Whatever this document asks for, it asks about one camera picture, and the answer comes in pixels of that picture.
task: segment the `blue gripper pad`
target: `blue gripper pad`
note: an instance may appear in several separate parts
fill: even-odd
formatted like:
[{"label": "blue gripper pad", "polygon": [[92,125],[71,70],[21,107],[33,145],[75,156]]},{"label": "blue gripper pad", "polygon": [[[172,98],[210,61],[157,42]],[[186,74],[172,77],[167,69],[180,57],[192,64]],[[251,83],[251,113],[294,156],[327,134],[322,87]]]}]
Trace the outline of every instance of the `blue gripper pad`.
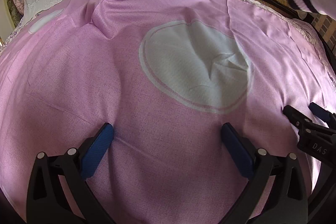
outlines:
[{"label": "blue gripper pad", "polygon": [[240,174],[244,178],[251,179],[254,175],[254,161],[249,152],[243,146],[236,130],[231,124],[225,123],[222,126],[220,134],[222,142],[229,151]]},{"label": "blue gripper pad", "polygon": [[310,103],[309,109],[317,118],[320,118],[323,122],[330,121],[330,112],[320,107],[319,105],[315,103]]},{"label": "blue gripper pad", "polygon": [[81,161],[81,177],[83,180],[93,176],[102,157],[113,141],[114,130],[111,124],[106,123],[98,137],[87,150]]}]

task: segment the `silver screw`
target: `silver screw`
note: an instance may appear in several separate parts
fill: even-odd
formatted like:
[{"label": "silver screw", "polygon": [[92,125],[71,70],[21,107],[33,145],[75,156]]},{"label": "silver screw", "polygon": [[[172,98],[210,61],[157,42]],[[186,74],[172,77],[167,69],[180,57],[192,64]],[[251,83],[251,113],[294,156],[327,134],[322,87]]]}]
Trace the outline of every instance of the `silver screw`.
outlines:
[{"label": "silver screw", "polygon": [[38,159],[43,159],[43,157],[44,157],[44,153],[43,152],[40,152],[40,153],[37,154],[37,158]]},{"label": "silver screw", "polygon": [[76,154],[76,152],[77,152],[77,149],[76,149],[76,148],[70,148],[70,149],[68,150],[68,155],[72,156],[72,155]]},{"label": "silver screw", "polygon": [[265,149],[263,149],[263,148],[259,148],[259,149],[258,149],[258,154],[259,154],[259,155],[262,155],[262,156],[266,156],[267,151],[266,151]]},{"label": "silver screw", "polygon": [[289,157],[292,159],[292,160],[296,160],[296,155],[294,153],[289,153]]}]

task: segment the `green patterned fabric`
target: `green patterned fabric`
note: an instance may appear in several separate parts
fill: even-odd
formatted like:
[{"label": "green patterned fabric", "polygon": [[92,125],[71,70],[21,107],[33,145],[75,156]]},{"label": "green patterned fabric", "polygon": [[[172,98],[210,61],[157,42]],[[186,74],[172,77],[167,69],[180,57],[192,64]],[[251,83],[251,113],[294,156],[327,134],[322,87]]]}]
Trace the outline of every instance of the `green patterned fabric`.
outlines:
[{"label": "green patterned fabric", "polygon": [[10,16],[14,23],[14,26],[17,27],[23,15],[19,13],[13,0],[7,0],[7,5],[8,5]]}]

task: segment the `white circle print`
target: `white circle print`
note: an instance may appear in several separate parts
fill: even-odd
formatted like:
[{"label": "white circle print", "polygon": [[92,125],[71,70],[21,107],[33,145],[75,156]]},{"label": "white circle print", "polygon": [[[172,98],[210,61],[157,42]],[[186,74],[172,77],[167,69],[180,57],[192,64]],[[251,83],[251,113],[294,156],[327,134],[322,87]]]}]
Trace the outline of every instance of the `white circle print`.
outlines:
[{"label": "white circle print", "polygon": [[231,112],[252,84],[252,64],[234,38],[199,20],[151,29],[139,59],[159,90],[199,111]]}]

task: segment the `metal bolt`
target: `metal bolt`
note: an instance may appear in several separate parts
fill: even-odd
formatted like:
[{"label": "metal bolt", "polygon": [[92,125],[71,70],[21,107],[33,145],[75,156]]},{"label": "metal bolt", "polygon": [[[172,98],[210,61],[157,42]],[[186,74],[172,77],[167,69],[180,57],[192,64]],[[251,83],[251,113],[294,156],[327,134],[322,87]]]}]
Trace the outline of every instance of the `metal bolt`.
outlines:
[{"label": "metal bolt", "polygon": [[70,148],[70,149],[68,150],[68,155],[72,156],[72,155],[76,154],[76,152],[77,152],[77,149],[76,149],[76,148]]},{"label": "metal bolt", "polygon": [[265,149],[263,149],[263,148],[259,148],[258,149],[258,154],[262,155],[262,156],[265,156],[267,154],[267,151]]},{"label": "metal bolt", "polygon": [[37,158],[38,159],[43,159],[44,155],[45,154],[43,152],[40,152],[40,153],[37,154]]},{"label": "metal bolt", "polygon": [[296,155],[294,153],[289,153],[289,157],[292,159],[292,160],[296,160]]}]

